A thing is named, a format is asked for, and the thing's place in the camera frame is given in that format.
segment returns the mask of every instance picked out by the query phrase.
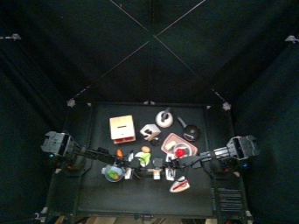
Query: yellow object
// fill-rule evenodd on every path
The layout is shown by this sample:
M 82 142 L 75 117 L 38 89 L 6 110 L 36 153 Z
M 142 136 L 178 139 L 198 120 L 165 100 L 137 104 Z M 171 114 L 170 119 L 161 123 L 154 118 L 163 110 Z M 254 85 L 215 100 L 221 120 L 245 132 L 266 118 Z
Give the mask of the yellow object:
M 175 145 L 177 145 L 177 142 L 175 142 L 175 141 L 171 141 L 171 142 L 165 146 L 165 148 L 170 151 Z
M 145 152 L 145 153 L 150 153 L 150 152 L 151 152 L 150 147 L 143 146 L 143 147 L 142 147 L 142 152 Z

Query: white object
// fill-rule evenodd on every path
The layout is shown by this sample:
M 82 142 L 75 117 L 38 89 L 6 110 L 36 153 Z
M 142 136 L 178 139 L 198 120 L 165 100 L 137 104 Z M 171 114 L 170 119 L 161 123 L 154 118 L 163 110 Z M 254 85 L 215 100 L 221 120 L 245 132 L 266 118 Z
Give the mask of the white object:
M 67 101 L 67 104 L 70 107 L 74 107 L 77 105 L 77 101 L 74 99 Z
M 126 168 L 126 179 L 131 178 L 131 173 L 133 173 L 133 169 L 131 168 Z
M 179 193 L 185 190 L 187 190 L 191 187 L 189 180 L 185 178 L 185 176 L 181 176 L 179 179 L 173 183 L 173 187 L 170 192 L 171 193 Z
M 169 128 L 174 124 L 174 115 L 169 112 L 161 111 L 155 117 L 155 122 L 162 128 Z
M 154 179 L 161 179 L 161 171 L 154 171 Z
M 165 146 L 165 148 L 170 151 L 170 150 L 174 148 L 175 145 L 177 145 L 177 142 L 175 142 L 175 141 L 171 141 L 171 142 Z
M 134 142 L 137 140 L 134 117 L 125 115 L 110 118 L 110 131 L 115 144 Z
M 161 135 L 162 131 L 155 124 L 147 124 L 142 128 L 141 133 L 145 136 L 145 140 L 151 141 L 157 136 Z
M 231 110 L 231 105 L 227 101 L 223 103 L 222 107 L 225 110 Z

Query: black table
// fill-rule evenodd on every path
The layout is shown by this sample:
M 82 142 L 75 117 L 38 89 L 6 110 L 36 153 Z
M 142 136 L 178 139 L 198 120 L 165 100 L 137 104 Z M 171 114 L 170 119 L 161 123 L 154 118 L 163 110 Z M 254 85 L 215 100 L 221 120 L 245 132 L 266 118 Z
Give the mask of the black table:
M 201 128 L 201 139 L 193 144 L 198 153 L 213 151 L 226 146 L 234 136 L 230 112 L 222 105 L 143 105 L 138 103 L 86 102 L 70 109 L 64 130 L 79 144 L 91 149 L 102 147 L 110 153 L 122 149 L 138 153 L 142 146 L 153 149 L 153 158 L 166 159 L 162 145 L 153 146 L 142 137 L 139 130 L 155 123 L 157 114 L 173 108 L 174 117 L 181 116 L 187 124 Z M 114 144 L 110 135 L 110 117 L 134 117 L 137 140 L 131 143 Z M 161 128 L 162 143 L 171 133 L 183 135 L 183 126 L 174 120 L 170 128 Z M 54 173 L 47 200 L 48 215 L 81 216 L 179 216 L 187 218 L 210 218 L 218 216 L 218 197 L 215 198 L 214 181 L 203 169 L 189 170 L 191 188 L 185 192 L 171 193 L 174 182 L 154 180 L 149 173 L 142 179 L 122 179 L 111 183 L 102 175 L 106 166 L 101 161 L 89 161 L 89 170 L 79 177 L 67 177 L 63 172 Z M 186 175 L 178 171 L 177 178 Z

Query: small object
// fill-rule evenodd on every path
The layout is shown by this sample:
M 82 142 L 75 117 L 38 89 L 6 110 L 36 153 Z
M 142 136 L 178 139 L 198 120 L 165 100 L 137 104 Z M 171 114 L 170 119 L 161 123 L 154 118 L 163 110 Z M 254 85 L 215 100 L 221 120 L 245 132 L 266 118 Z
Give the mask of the small object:
M 102 169 L 102 174 L 106 175 L 106 178 L 110 182 L 118 182 L 125 177 L 125 170 L 114 165 L 107 165 Z
M 133 178 L 133 169 L 126 168 L 126 179 L 131 179 L 131 178 Z
M 177 145 L 177 142 L 175 142 L 175 141 L 171 141 L 171 142 L 165 146 L 165 148 L 170 151 L 170 150 L 174 148 L 175 145 Z
M 177 152 L 175 152 L 175 156 L 177 156 L 178 158 L 182 158 L 185 155 L 186 155 L 186 151 L 185 151 L 185 149 L 178 149 Z
M 141 133 L 145 136 L 145 140 L 151 141 L 157 136 L 161 135 L 162 131 L 155 124 L 147 124 L 142 128 Z
M 182 176 L 174 183 L 170 192 L 179 193 L 191 187 L 189 180 Z
M 74 100 L 74 99 L 70 99 L 68 101 L 67 101 L 67 104 L 68 104 L 68 107 L 74 107 L 75 105 L 77 105 L 77 101 Z
M 178 158 L 189 157 L 193 155 L 193 148 L 187 143 L 178 143 L 173 148 L 173 154 Z
M 154 168 L 157 170 L 162 170 L 163 166 L 165 166 L 165 160 L 161 157 L 155 158 L 154 159 Z
M 151 152 L 150 147 L 143 146 L 143 147 L 142 147 L 142 152 L 145 152 L 145 153 L 150 153 L 150 152 Z
M 150 163 L 151 153 L 145 153 L 145 152 L 141 151 L 135 154 L 135 157 L 139 159 L 141 165 L 143 167 L 146 167 Z
M 234 174 L 235 174 L 235 176 L 239 178 L 239 172 L 238 171 L 234 171 Z
M 162 128 L 169 128 L 174 124 L 174 116 L 170 113 L 171 108 L 161 111 L 155 117 L 155 122 Z
M 187 125 L 185 120 L 178 116 L 183 127 L 183 137 L 187 141 L 194 142 L 201 138 L 201 130 L 195 125 Z
M 115 144 L 134 142 L 137 140 L 134 117 L 125 115 L 110 118 L 110 131 Z
M 161 171 L 154 171 L 154 179 L 161 179 Z
M 185 138 L 179 137 L 178 135 L 175 135 L 174 133 L 171 133 L 169 135 L 169 137 L 163 140 L 163 146 L 162 146 L 162 151 L 169 154 L 169 153 L 174 153 L 174 147 L 171 150 L 166 149 L 166 145 L 171 142 L 175 141 L 177 144 L 179 143 L 185 143 L 189 145 L 190 149 L 191 149 L 191 155 L 197 155 L 198 154 L 198 147 L 195 145 L 193 145 Z
M 159 138 L 159 136 L 157 136 L 157 137 L 150 141 L 150 144 L 154 145 L 154 146 L 157 146 L 157 145 L 161 144 L 161 138 Z
M 117 158 L 123 159 L 125 158 L 125 153 L 122 150 L 117 150 Z

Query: orange object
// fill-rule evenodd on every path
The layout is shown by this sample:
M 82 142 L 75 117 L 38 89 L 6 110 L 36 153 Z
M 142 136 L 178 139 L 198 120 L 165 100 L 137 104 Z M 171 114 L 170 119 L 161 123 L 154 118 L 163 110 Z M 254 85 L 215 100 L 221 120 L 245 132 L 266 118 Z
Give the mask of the orange object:
M 125 153 L 122 150 L 117 150 L 117 158 L 122 159 L 125 157 Z

